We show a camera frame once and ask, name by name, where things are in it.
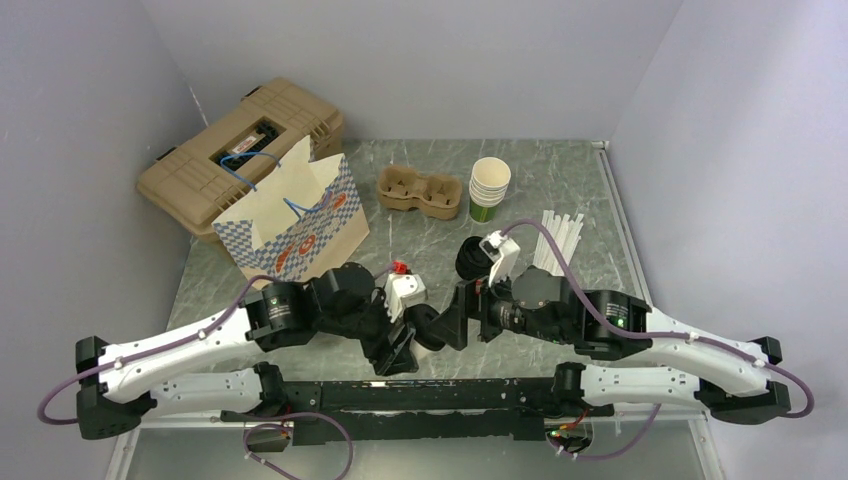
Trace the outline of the black cup lid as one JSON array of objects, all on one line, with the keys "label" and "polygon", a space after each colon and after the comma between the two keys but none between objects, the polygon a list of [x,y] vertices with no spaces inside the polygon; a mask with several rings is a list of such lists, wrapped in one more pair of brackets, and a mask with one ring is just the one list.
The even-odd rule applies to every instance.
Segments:
[{"label": "black cup lid", "polygon": [[445,342],[430,331],[431,322],[439,315],[435,308],[425,303],[408,307],[404,312],[404,320],[415,329],[414,341],[429,351],[437,352],[445,347]]}]

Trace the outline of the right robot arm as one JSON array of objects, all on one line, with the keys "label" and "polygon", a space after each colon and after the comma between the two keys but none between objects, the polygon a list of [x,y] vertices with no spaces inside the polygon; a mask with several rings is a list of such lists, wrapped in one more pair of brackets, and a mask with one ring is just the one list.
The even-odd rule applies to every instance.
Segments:
[{"label": "right robot arm", "polygon": [[609,331],[566,278],[530,267],[516,280],[458,283],[448,309],[426,314],[417,337],[433,350],[445,345],[462,350],[468,323],[477,320],[485,342],[510,331],[573,347],[584,360],[558,364],[550,391],[553,406],[564,415],[647,403],[699,409],[740,425],[788,416],[789,389],[769,370],[781,359],[777,340],[728,341],[621,292],[590,290],[586,296],[609,323],[638,336]]}]

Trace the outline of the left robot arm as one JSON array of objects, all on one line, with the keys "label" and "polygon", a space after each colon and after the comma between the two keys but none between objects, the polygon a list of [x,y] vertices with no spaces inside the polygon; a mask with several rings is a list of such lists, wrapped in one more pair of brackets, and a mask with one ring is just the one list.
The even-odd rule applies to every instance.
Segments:
[{"label": "left robot arm", "polygon": [[147,339],[110,344],[97,336],[76,344],[81,374],[76,418],[85,440],[118,436],[145,418],[222,410],[272,420],[293,413],[307,397],[284,385],[267,362],[223,374],[198,370],[308,344],[317,333],[359,341],[378,376],[414,372],[406,313],[427,300],[421,277],[387,274],[384,286],[348,262],[307,281],[264,276],[221,312]]}]

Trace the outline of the white paper coffee cup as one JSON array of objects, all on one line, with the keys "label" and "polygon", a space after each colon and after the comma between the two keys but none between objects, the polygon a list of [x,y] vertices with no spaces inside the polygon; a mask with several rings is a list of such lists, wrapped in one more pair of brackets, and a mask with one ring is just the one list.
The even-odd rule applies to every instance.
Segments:
[{"label": "white paper coffee cup", "polygon": [[425,361],[427,360],[427,358],[431,354],[433,354],[432,350],[425,348],[423,345],[421,345],[415,339],[413,339],[409,342],[409,351],[412,354],[412,356],[414,357],[414,359],[416,360],[416,363],[418,364],[418,366],[423,365],[425,363]]}]

